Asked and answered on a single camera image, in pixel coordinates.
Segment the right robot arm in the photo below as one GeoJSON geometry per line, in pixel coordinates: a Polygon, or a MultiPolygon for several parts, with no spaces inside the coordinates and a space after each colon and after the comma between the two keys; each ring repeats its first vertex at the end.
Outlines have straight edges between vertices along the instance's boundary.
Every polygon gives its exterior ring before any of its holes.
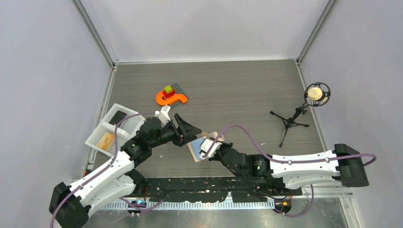
{"type": "Polygon", "coordinates": [[[361,154],[346,144],[308,155],[263,155],[240,153],[232,143],[222,143],[209,153],[209,161],[219,161],[235,177],[263,183],[278,195],[306,185],[339,181],[344,187],[369,186],[361,154]]]}

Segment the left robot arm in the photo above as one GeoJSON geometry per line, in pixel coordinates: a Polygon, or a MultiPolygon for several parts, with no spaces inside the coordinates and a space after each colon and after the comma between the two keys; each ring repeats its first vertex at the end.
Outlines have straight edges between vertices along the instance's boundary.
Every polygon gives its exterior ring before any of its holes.
{"type": "Polygon", "coordinates": [[[116,148],[114,156],[87,176],[67,185],[60,182],[53,189],[49,212],[50,227],[58,223],[63,228],[81,228],[88,219],[117,198],[145,193],[144,177],[136,166],[152,155],[152,149],[172,142],[182,147],[197,138],[202,130],[178,114],[174,120],[162,121],[159,117],[148,117],[136,135],[116,148]]]}

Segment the black credit card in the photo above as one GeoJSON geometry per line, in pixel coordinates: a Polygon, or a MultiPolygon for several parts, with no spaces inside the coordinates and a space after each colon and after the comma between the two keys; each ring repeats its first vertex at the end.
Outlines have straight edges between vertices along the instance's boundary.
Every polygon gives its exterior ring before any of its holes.
{"type": "Polygon", "coordinates": [[[122,112],[122,111],[117,111],[113,117],[111,118],[111,120],[108,122],[111,125],[116,125],[118,124],[121,120],[123,120],[125,117],[127,116],[126,113],[122,112]]]}

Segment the tan card holder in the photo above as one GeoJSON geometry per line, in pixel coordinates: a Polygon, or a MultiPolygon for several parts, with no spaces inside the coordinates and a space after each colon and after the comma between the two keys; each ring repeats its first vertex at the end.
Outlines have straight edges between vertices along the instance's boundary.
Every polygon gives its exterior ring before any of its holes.
{"type": "MultiPolygon", "coordinates": [[[[200,145],[201,145],[201,143],[202,143],[202,141],[203,141],[204,138],[208,138],[208,137],[202,136],[201,138],[198,138],[198,139],[196,139],[196,140],[194,140],[194,141],[192,141],[192,142],[190,142],[190,143],[187,144],[187,145],[188,145],[188,148],[189,148],[189,150],[190,150],[190,152],[191,152],[191,155],[192,155],[192,157],[193,157],[193,159],[194,159],[195,162],[200,162],[200,161],[202,161],[202,159],[200,158],[200,145]]],[[[222,136],[221,136],[221,140],[217,140],[216,143],[221,146],[224,141],[225,141],[225,137],[222,135],[222,136]]]]}

